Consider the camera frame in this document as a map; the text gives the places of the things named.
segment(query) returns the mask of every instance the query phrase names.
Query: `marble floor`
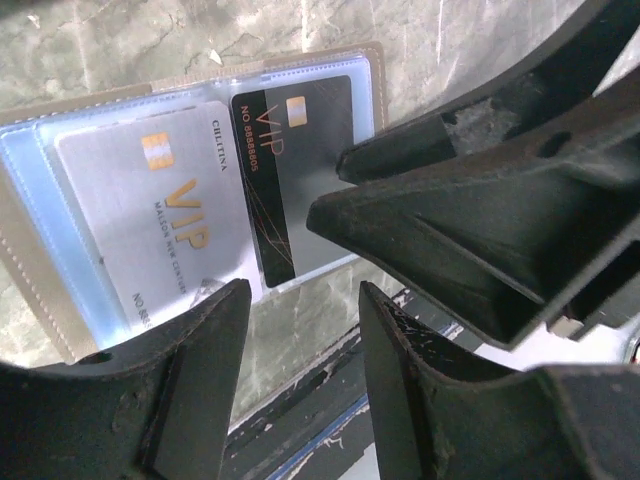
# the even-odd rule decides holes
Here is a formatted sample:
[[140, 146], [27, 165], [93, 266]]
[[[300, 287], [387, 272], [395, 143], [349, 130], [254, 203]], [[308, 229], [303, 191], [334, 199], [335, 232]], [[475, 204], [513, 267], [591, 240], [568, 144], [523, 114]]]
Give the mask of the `marble floor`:
[[[293, 52], [378, 40], [392, 121], [483, 83], [544, 40], [580, 0], [41, 0], [0, 5], [0, 108]], [[612, 79], [638, 63], [626, 53]], [[255, 308], [234, 419], [355, 325], [358, 284], [400, 285], [364, 261]], [[0, 357], [59, 359], [0, 269]]]

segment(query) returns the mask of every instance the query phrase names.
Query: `card chip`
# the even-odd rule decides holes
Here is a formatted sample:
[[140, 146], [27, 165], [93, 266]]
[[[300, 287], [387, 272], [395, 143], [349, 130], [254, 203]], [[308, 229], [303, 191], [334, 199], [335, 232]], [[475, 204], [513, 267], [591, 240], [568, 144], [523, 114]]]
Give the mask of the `card chip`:
[[151, 170], [159, 170], [173, 165], [174, 159], [166, 132], [142, 137], [142, 148]]
[[287, 115], [289, 116], [289, 127], [291, 128], [307, 124], [307, 105], [304, 97], [287, 99]]

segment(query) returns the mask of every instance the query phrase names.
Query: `wallet stitching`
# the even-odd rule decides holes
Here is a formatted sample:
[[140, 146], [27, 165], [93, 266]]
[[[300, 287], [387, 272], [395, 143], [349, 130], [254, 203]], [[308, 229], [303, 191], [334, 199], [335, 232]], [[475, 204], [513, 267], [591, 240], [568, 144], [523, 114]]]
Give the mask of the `wallet stitching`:
[[[23, 131], [26, 131], [26, 130], [29, 130], [29, 129], [30, 129], [30, 127], [24, 127], [24, 128], [20, 128], [20, 129], [14, 129], [14, 130], [12, 130], [12, 133], [14, 133], [14, 132], [23, 132]], [[42, 150], [42, 148], [41, 148], [42, 146], [41, 146], [41, 144], [40, 144], [40, 139], [38, 138], [38, 136], [37, 136], [37, 135], [35, 136], [35, 139], [36, 139], [36, 142], [38, 143], [38, 147]], [[25, 182], [24, 182], [23, 176], [22, 176], [22, 174], [21, 174], [21, 173], [16, 169], [16, 167], [15, 167], [15, 161], [13, 160], [13, 155], [12, 155], [9, 151], [7, 151], [7, 150], [5, 149], [5, 156], [6, 156], [7, 160], [8, 160], [8, 162], [10, 162], [10, 163], [11, 163], [11, 168], [12, 168], [12, 169], [13, 169], [13, 171], [15, 172], [15, 175], [16, 175], [16, 177], [17, 177], [17, 178], [16, 178], [16, 179], [17, 179], [17, 181], [22, 185], [22, 188], [24, 188], [24, 189], [25, 189], [25, 196], [26, 196], [26, 199], [31, 203], [31, 205], [34, 205], [33, 195], [28, 191], [28, 189], [27, 189], [27, 188], [25, 188]], [[41, 216], [42, 216], [42, 215], [41, 215], [39, 212], [37, 212], [37, 211], [34, 211], [34, 215], [35, 215], [35, 217], [36, 217], [35, 219], [38, 219], [38, 217], [41, 217]], [[43, 231], [43, 236], [45, 237], [45, 240], [47, 240], [47, 241], [49, 242], [49, 245], [55, 245], [55, 243], [52, 241], [51, 233], [50, 233], [50, 231], [49, 231], [49, 229], [48, 229], [48, 228], [47, 228], [47, 229], [45, 229], [45, 230]], [[86, 248], [87, 248], [87, 246], [86, 246], [86, 243], [85, 243], [84, 239], [81, 239], [81, 242], [82, 242], [82, 244], [83, 244], [84, 248], [86, 249]], [[63, 270], [63, 272], [67, 275], [67, 277], [70, 277], [69, 271], [68, 271], [68, 269], [66, 268], [66, 265], [65, 265], [65, 264], [62, 264], [62, 265], [61, 265], [61, 269], [62, 269], [62, 270]], [[75, 294], [76, 298], [77, 298], [77, 297], [80, 297], [79, 292], [78, 292], [78, 288], [76, 287], [76, 285], [74, 285], [73, 283], [71, 283], [71, 284], [66, 284], [65, 282], [63, 282], [63, 283], [65, 284], [65, 288], [67, 288], [67, 289], [69, 289], [69, 290], [70, 290], [70, 293]]]
[[13, 253], [13, 249], [9, 245], [9, 242], [7, 241], [7, 239], [4, 237], [2, 231], [0, 231], [0, 244], [2, 244], [4, 250], [7, 252], [7, 255], [11, 258], [11, 261], [15, 264], [16, 268], [20, 272], [20, 276], [22, 277], [24, 282], [27, 284], [27, 286], [31, 290], [31, 293], [33, 293], [36, 302], [38, 302], [38, 305], [46, 315], [46, 320], [49, 321], [49, 325], [55, 330], [56, 335], [58, 336], [58, 340], [64, 345], [64, 347], [67, 349], [67, 351], [69, 352], [73, 360], [77, 361], [78, 356], [73, 351], [73, 349], [69, 345], [69, 342], [67, 341], [67, 338], [60, 330], [58, 322], [54, 318], [53, 314], [45, 304], [44, 300], [42, 300], [42, 297], [38, 293], [38, 288], [32, 282], [31, 278], [29, 278], [29, 276], [27, 275], [27, 272], [24, 269], [24, 265], [22, 264], [22, 262], [19, 261], [18, 256]]
[[[140, 106], [140, 105], [149, 105], [149, 104], [153, 104], [153, 103], [159, 103], [160, 101], [167, 100], [167, 99], [174, 100], [174, 99], [190, 97], [190, 96], [191, 96], [191, 94], [189, 92], [173, 92], [173, 93], [168, 93], [167, 92], [167, 93], [158, 95], [158, 97], [156, 97], [156, 98], [151, 98], [151, 99], [150, 98], [146, 98], [146, 97], [138, 97], [139, 100], [133, 102], [133, 105], [128, 105], [127, 107], [136, 107], [136, 106]], [[126, 108], [123, 105], [117, 105], [117, 104], [115, 104], [115, 105], [113, 105], [113, 104], [112, 105], [109, 105], [109, 104], [97, 104], [96, 106], [101, 106], [101, 105], [108, 105], [105, 108], [106, 112], [114, 112], [114, 111], [120, 110], [122, 108]], [[65, 113], [68, 113], [68, 114], [71, 115], [71, 118], [69, 118], [69, 120], [83, 118], [83, 117], [91, 115], [91, 112], [82, 112], [81, 110], [84, 110], [84, 108], [77, 109], [77, 110], [74, 110], [72, 112], [65, 112]], [[55, 115], [55, 113], [51, 114], [51, 115], [44, 116], [44, 117], [42, 117], [42, 116], [41, 117], [37, 117], [37, 118], [41, 118], [41, 119], [44, 118], [44, 121], [46, 122], [49, 117], [52, 117], [54, 115]], [[39, 122], [35, 122], [33, 124], [33, 127], [36, 127], [36, 126], [39, 126]], [[9, 128], [6, 133], [23, 132], [25, 130], [29, 130], [29, 129], [32, 128], [31, 126], [26, 126], [26, 127], [22, 127], [22, 128], [16, 128], [16, 127]], [[39, 134], [39, 131], [36, 130], [36, 132], [34, 134], [34, 138], [36, 140], [36, 143], [38, 145], [38, 149], [40, 150], [41, 155], [43, 155], [43, 157], [45, 159], [47, 159], [48, 163], [50, 163], [49, 156], [44, 152], [42, 138], [41, 138], [41, 136]], [[15, 168], [14, 162], [11, 160], [12, 155], [8, 151], [5, 151], [5, 155], [6, 155], [6, 158], [8, 159], [8, 161], [11, 164], [14, 165], [12, 168], [13, 168], [14, 172], [16, 173], [16, 176], [18, 177], [17, 178], [18, 181], [23, 185], [23, 188], [24, 188], [24, 180], [21, 178], [20, 173]], [[65, 197], [65, 194], [60, 191], [59, 187], [58, 187], [58, 192], [62, 195], [63, 198]], [[26, 196], [27, 196], [27, 199], [30, 202], [33, 203], [33, 199], [31, 198], [31, 195], [29, 194], [28, 191], [26, 192]], [[76, 226], [76, 228], [81, 230], [81, 228], [79, 228], [79, 226], [78, 226], [78, 222], [75, 220], [75, 218], [73, 218], [73, 215], [71, 215], [71, 222]], [[2, 242], [1, 239], [4, 239], [4, 237], [2, 237], [1, 235], [2, 234], [0, 232], [0, 243]], [[51, 235], [50, 235], [48, 230], [44, 232], [44, 235], [47, 237], [49, 242], [51, 242]], [[82, 236], [80, 236], [80, 242], [82, 243], [83, 247], [85, 248], [85, 251], [89, 251], [90, 250], [88, 248], [86, 240], [84, 238], [82, 238]], [[21, 272], [22, 277], [25, 279], [25, 282], [27, 283], [27, 286], [34, 293], [36, 301], [38, 302], [38, 304], [40, 305], [40, 307], [42, 308], [44, 313], [47, 315], [47, 319], [51, 322], [51, 325], [54, 328], [54, 330], [56, 331], [56, 334], [58, 335], [59, 339], [62, 341], [62, 343], [64, 344], [66, 349], [69, 351], [69, 353], [73, 357], [73, 359], [77, 360], [78, 357], [71, 350], [71, 347], [70, 347], [69, 343], [67, 342], [66, 338], [64, 337], [64, 335], [60, 331], [60, 328], [58, 326], [58, 322], [49, 313], [49, 309], [42, 302], [42, 300], [40, 298], [40, 295], [36, 293], [36, 291], [35, 291], [35, 290], [37, 290], [36, 286], [33, 284], [31, 279], [26, 276], [26, 273], [21, 269], [22, 263], [19, 261], [20, 259], [16, 255], [13, 255], [13, 254], [10, 254], [10, 256], [12, 256], [13, 262], [16, 263], [16, 266], [18, 267], [18, 270]], [[63, 270], [65, 270], [65, 273], [67, 274], [67, 276], [69, 276], [69, 273], [66, 272], [66, 268], [64, 267], [64, 265], [62, 265], [62, 268], [63, 268]], [[103, 278], [98, 276], [98, 282], [100, 283], [101, 287], [104, 289], [105, 285], [104, 285]], [[70, 289], [70, 293], [73, 292], [73, 293], [75, 293], [76, 296], [78, 296], [78, 290], [77, 290], [77, 287], [74, 284], [71, 284], [71, 285], [65, 284], [65, 288]]]
[[[147, 102], [150, 103], [159, 103], [164, 102], [166, 100], [175, 100], [176, 98], [190, 97], [191, 92], [180, 92], [180, 91], [159, 91], [159, 92], [150, 92], [147, 95], [133, 95], [129, 97], [122, 97], [116, 100], [112, 100], [109, 102], [98, 102], [91, 105], [84, 105], [78, 108], [72, 108], [70, 110], [60, 110], [54, 111], [50, 113], [45, 113], [43, 115], [35, 115], [33, 117], [25, 118], [22, 120], [16, 120], [12, 125], [18, 125], [20, 123], [32, 122], [34, 120], [48, 120], [49, 118], [55, 117], [56, 115], [65, 115], [65, 114], [76, 114], [78, 117], [86, 117], [87, 115], [91, 115], [91, 112], [84, 112], [83, 110], [88, 110], [97, 107], [105, 107], [107, 112], [113, 112], [115, 110], [119, 110], [121, 108], [134, 108], [140, 105], [145, 105]], [[133, 103], [127, 106], [118, 105], [119, 103], [129, 102]]]
[[[229, 66], [229, 67], [222, 67], [223, 72], [220, 73], [219, 75], [215, 75], [213, 74], [213, 72], [211, 73], [194, 73], [191, 75], [187, 75], [186, 79], [193, 79], [191, 81], [185, 82], [185, 83], [180, 83], [179, 85], [169, 85], [166, 87], [160, 87], [158, 88], [158, 90], [154, 90], [154, 92], [165, 92], [165, 91], [171, 91], [173, 89], [177, 89], [177, 88], [190, 88], [194, 85], [200, 84], [200, 83], [207, 83], [207, 82], [213, 82], [213, 81], [218, 81], [218, 80], [224, 80], [224, 79], [230, 79], [233, 78], [234, 76], [250, 76], [250, 75], [255, 75], [255, 74], [260, 74], [260, 73], [270, 73], [270, 72], [274, 72], [274, 71], [278, 71], [281, 70], [282, 68], [298, 68], [298, 67], [313, 67], [316, 66], [318, 62], [320, 61], [328, 61], [328, 60], [334, 60], [334, 59], [339, 59], [339, 58], [345, 58], [345, 57], [349, 57], [351, 56], [353, 53], [355, 52], [365, 52], [365, 51], [373, 51], [374, 54], [376, 55], [376, 58], [379, 61], [380, 55], [378, 54], [378, 52], [374, 49], [374, 48], [358, 48], [358, 49], [354, 49], [354, 50], [348, 50], [348, 51], [344, 51], [344, 52], [338, 52], [338, 53], [334, 53], [332, 55], [325, 55], [325, 56], [319, 56], [319, 57], [313, 57], [313, 58], [304, 58], [301, 60], [297, 60], [297, 61], [283, 61], [282, 64], [278, 64], [278, 65], [271, 65], [268, 67], [263, 66], [262, 68], [243, 68], [242, 65], [240, 66]], [[252, 62], [249, 63], [249, 66], [253, 66], [256, 64], [259, 64], [261, 62], [265, 62], [265, 60], [262, 61], [256, 61], [256, 62]], [[153, 85], [154, 83], [158, 84], [161, 82], [177, 82], [178, 80], [181, 79], [185, 79], [184, 76], [181, 77], [171, 77], [169, 79], [165, 79], [165, 80], [158, 80], [156, 82], [151, 82], [151, 84]]]
[[378, 72], [378, 100], [380, 101], [380, 123], [382, 129], [384, 129], [386, 127], [386, 119], [384, 115], [384, 93], [382, 91], [384, 85], [382, 83], [382, 60], [380, 59], [380, 52], [378, 52], [376, 48], [371, 47], [365, 48], [364, 51], [373, 53], [373, 55], [376, 57], [376, 70]]

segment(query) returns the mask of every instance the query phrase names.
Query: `black vip card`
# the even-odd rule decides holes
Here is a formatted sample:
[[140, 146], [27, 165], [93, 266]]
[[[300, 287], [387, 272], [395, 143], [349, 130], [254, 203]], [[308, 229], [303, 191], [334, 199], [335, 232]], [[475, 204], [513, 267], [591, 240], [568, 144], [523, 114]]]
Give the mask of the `black vip card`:
[[265, 283], [273, 288], [347, 252], [307, 231], [311, 203], [344, 188], [353, 145], [351, 80], [339, 76], [236, 95], [232, 111]]

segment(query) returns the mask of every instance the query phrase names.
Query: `gold vip lettering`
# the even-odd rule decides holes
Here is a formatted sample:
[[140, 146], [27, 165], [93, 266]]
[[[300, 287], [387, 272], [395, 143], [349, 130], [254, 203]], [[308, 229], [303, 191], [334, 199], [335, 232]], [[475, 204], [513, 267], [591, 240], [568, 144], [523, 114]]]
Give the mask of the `gold vip lettering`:
[[276, 108], [278, 108], [278, 105], [274, 105], [269, 110], [264, 112], [262, 115], [256, 118], [256, 121], [267, 124], [270, 128], [268, 133], [263, 133], [259, 136], [260, 138], [264, 138], [267, 140], [264, 143], [261, 143], [260, 146], [268, 146], [274, 155], [280, 155], [282, 152], [284, 152], [284, 140], [282, 138], [278, 138], [282, 136], [282, 130], [279, 130], [282, 125], [280, 125], [279, 122], [273, 121], [269, 118], [269, 114]]
[[[165, 205], [168, 208], [201, 208], [202, 203], [199, 200], [183, 198], [183, 196], [193, 190], [195, 186], [196, 179], [189, 180], [165, 199]], [[196, 222], [201, 220], [204, 220], [204, 214], [202, 212], [196, 212], [180, 220], [171, 222], [171, 227], [174, 230], [182, 230], [189, 226], [193, 227]], [[189, 240], [189, 245], [195, 249], [206, 247], [209, 243], [209, 227], [206, 225], [193, 227], [176, 234], [176, 242], [182, 242], [184, 240]]]

